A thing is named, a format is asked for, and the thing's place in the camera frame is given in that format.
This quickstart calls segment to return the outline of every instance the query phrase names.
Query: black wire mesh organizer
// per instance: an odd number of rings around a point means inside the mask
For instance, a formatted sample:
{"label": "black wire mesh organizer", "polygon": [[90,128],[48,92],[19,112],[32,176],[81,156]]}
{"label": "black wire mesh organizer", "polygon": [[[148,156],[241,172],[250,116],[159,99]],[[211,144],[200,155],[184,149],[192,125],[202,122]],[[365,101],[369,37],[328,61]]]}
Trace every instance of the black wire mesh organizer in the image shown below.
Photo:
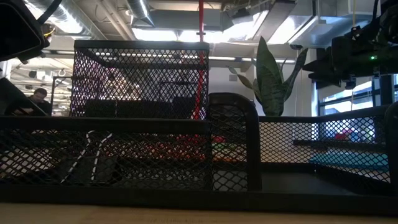
{"label": "black wire mesh organizer", "polygon": [[0,201],[397,215],[398,103],[259,118],[208,46],[110,43],[76,42],[71,117],[0,116]]}

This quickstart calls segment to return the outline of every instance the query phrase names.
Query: ceiling duct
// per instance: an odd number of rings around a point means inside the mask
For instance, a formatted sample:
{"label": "ceiling duct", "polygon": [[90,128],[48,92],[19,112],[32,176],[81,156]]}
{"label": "ceiling duct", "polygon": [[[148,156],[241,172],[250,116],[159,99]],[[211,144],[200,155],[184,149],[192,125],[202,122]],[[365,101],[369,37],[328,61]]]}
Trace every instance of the ceiling duct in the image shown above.
{"label": "ceiling duct", "polygon": [[[53,0],[24,0],[26,6],[38,18],[47,10]],[[68,34],[90,35],[93,39],[106,39],[93,21],[73,2],[63,0],[49,21]]]}
{"label": "ceiling duct", "polygon": [[146,0],[127,0],[127,6],[129,10],[132,12],[132,21],[131,24],[135,23],[137,20],[134,18],[144,21],[146,24],[151,27],[155,27],[154,22],[150,18],[149,15],[149,5]]}

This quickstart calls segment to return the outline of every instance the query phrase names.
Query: person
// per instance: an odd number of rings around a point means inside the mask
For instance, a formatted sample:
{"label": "person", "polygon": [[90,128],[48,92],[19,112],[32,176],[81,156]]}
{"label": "person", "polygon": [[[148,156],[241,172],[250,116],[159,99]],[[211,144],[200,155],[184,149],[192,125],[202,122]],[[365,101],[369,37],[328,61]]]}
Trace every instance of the person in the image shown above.
{"label": "person", "polygon": [[[28,97],[28,99],[31,100],[34,104],[36,104],[46,115],[51,116],[51,104],[48,101],[45,101],[44,98],[47,96],[47,91],[43,88],[38,88],[33,92],[33,95]],[[29,115],[43,115],[42,113],[38,113],[31,108],[31,103],[27,101],[17,101],[13,103],[5,112],[5,114],[14,114],[14,115],[24,115],[24,114],[29,114]]]}

